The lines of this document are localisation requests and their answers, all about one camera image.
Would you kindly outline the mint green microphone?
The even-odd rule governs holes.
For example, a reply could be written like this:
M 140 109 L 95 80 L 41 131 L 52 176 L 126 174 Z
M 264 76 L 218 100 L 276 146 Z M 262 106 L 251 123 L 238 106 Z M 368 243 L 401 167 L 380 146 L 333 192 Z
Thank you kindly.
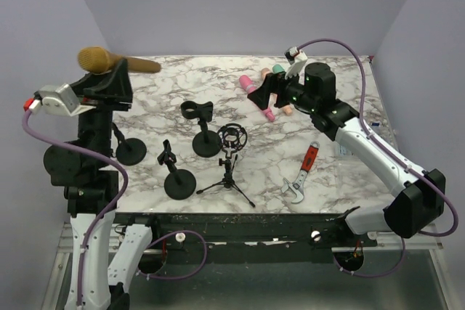
M 273 67 L 272 67 L 272 72 L 273 73 L 282 73 L 282 72 L 285 72 L 285 69 L 279 65 L 279 64 L 275 64 Z

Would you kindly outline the beige microphone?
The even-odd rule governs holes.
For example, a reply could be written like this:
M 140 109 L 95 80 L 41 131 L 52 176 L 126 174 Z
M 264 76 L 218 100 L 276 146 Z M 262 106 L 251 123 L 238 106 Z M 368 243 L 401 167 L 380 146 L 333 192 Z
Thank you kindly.
M 261 78 L 264 80 L 268 74 L 272 73 L 271 69 L 269 68 L 262 68 L 261 69 Z M 293 113 L 293 110 L 290 105 L 286 105 L 281 108 L 281 110 L 287 115 L 290 116 Z

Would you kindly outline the pink microphone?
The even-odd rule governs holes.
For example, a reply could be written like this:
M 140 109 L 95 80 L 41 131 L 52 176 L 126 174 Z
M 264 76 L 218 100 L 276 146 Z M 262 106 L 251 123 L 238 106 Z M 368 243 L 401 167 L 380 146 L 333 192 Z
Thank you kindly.
M 250 94 L 251 92 L 256 90 L 256 87 L 252 80 L 247 76 L 247 75 L 241 75 L 239 77 L 239 83 L 242 89 L 247 93 Z M 271 111 L 270 108 L 267 108 L 266 110 L 261 110 L 261 113 L 264 117 L 267 118 L 268 121 L 274 122 L 275 121 L 275 115 Z

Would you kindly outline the gold microphone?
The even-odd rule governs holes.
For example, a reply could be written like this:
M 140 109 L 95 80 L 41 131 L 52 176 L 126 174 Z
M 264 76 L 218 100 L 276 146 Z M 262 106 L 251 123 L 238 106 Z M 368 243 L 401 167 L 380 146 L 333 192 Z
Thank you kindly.
M 112 70 L 121 59 L 127 61 L 128 71 L 130 72 L 158 73 L 161 71 L 161 65 L 158 62 L 114 54 L 100 46 L 83 48 L 77 54 L 80 68 L 96 74 L 102 74 Z

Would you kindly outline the black tripod shock-mount stand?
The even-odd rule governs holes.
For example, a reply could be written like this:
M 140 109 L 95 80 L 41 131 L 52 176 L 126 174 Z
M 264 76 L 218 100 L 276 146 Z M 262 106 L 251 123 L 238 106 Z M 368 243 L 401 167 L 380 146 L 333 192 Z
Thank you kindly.
M 246 129 L 238 123 L 227 123 L 218 130 L 217 135 L 220 138 L 220 150 L 225 154 L 225 158 L 219 159 L 219 166 L 222 166 L 225 170 L 224 175 L 221 181 L 198 190 L 196 194 L 202 194 L 206 190 L 216 186 L 223 186 L 226 189 L 233 188 L 247 200 L 252 208 L 255 208 L 256 205 L 239 188 L 233 178 L 235 164 L 238 160 L 238 153 L 246 146 L 248 141 Z

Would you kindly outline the black round-base clip stand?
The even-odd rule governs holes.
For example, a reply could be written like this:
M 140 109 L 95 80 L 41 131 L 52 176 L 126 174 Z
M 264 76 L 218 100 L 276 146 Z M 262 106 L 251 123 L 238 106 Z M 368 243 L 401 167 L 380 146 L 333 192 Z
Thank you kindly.
M 217 155 L 220 151 L 220 138 L 216 132 L 208 128 L 208 123 L 213 118 L 213 102 L 199 104 L 185 101 L 180 105 L 180 109 L 185 119 L 197 119 L 201 128 L 192 140 L 194 153 L 202 158 L 212 158 Z

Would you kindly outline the black round-base pink-mic stand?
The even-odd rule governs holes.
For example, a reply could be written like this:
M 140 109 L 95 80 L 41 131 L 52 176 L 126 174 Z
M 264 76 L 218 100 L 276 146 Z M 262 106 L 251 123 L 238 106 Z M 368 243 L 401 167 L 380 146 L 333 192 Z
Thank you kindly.
M 163 141 L 163 151 L 157 157 L 161 166 L 166 166 L 169 174 L 164 180 L 163 188 L 165 193 L 172 200 L 186 200 L 195 191 L 197 181 L 192 172 L 185 169 L 178 169 L 176 155 L 171 151 L 168 139 Z

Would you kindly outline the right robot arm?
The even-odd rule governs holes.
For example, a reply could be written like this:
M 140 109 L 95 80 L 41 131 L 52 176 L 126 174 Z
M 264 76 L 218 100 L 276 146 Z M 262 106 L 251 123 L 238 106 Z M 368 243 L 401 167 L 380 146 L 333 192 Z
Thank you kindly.
M 270 95 L 276 107 L 289 104 L 310 116 L 313 126 L 330 140 L 346 147 L 384 183 L 394 200 L 380 208 L 352 208 L 334 228 L 336 241 L 352 245 L 367 232 L 394 232 L 410 238 L 444 211 L 444 174 L 406 160 L 360 119 L 360 114 L 336 97 L 336 76 L 321 62 L 310 63 L 299 75 L 270 73 L 262 85 L 248 94 L 258 108 L 268 107 Z

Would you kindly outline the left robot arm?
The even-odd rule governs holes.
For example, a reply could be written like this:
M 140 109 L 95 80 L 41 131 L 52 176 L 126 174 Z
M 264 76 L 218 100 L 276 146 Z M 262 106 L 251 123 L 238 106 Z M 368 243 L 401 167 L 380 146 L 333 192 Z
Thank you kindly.
M 111 304 L 108 244 L 121 189 L 118 175 L 147 153 L 141 139 L 126 138 L 113 122 L 115 111 L 132 106 L 128 65 L 119 59 L 106 73 L 87 73 L 75 83 L 38 92 L 46 113 L 78 118 L 77 138 L 53 142 L 44 153 L 52 185 L 64 189 L 73 227 L 67 309 L 107 309 Z

